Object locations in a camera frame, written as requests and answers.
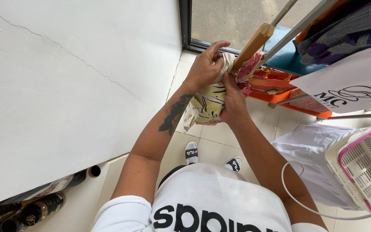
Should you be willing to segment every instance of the plastic basket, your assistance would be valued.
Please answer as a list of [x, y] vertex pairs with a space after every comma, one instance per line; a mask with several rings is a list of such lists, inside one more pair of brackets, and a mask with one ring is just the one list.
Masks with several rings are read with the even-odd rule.
[[371, 212], [371, 128], [345, 136], [327, 149], [325, 157], [353, 201]]

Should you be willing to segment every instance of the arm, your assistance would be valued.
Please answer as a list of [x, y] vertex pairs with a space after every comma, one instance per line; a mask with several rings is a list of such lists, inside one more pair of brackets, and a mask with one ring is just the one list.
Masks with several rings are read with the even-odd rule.
[[[223, 83], [227, 91], [226, 108], [221, 112], [220, 118], [234, 132], [243, 154], [261, 186], [271, 190], [281, 199], [291, 224], [312, 223], [326, 229], [320, 215], [313, 214], [301, 207], [286, 193], [281, 182], [281, 170], [287, 161], [267, 141], [250, 118], [244, 95], [238, 88], [234, 77], [224, 75]], [[317, 211], [306, 186], [290, 165], [284, 171], [284, 182], [288, 191], [298, 201]]]
[[124, 163], [111, 199], [134, 195], [152, 204], [161, 160], [181, 115], [197, 90], [219, 75], [224, 61], [218, 50], [229, 45], [230, 42], [225, 40], [215, 42], [196, 57], [183, 84], [138, 137]]

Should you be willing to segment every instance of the wooden pole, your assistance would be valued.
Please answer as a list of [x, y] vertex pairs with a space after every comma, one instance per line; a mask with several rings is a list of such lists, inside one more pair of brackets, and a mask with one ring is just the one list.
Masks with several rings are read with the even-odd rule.
[[241, 68], [243, 62], [250, 59], [253, 54], [258, 51], [268, 39], [270, 39], [270, 37], [273, 35], [273, 32], [273, 25], [262, 24], [243, 48], [240, 55], [237, 56], [230, 73], [234, 75]]

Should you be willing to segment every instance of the bottle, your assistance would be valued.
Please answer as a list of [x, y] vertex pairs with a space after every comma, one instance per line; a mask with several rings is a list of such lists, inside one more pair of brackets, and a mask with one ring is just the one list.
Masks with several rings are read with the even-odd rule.
[[64, 206], [64, 203], [65, 197], [62, 193], [56, 192], [49, 194], [25, 207], [21, 212], [20, 221], [24, 225], [33, 226], [57, 212]]
[[14, 216], [1, 223], [1, 232], [21, 232], [27, 229], [28, 226], [19, 221], [19, 218]]
[[27, 192], [20, 193], [16, 196], [3, 200], [2, 202], [0, 202], [0, 206], [12, 204], [19, 201], [30, 200], [36, 197], [47, 196], [48, 194], [59, 192], [70, 187], [74, 187], [76, 185], [81, 184], [85, 180], [86, 176], [87, 170], [84, 169], [72, 175], [63, 177], [51, 183], [41, 185]]

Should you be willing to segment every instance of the white paper bag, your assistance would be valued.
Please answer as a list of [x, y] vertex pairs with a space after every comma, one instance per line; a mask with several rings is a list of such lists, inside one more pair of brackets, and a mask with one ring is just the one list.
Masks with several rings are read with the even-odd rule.
[[335, 113], [371, 108], [371, 48], [297, 78], [290, 84]]

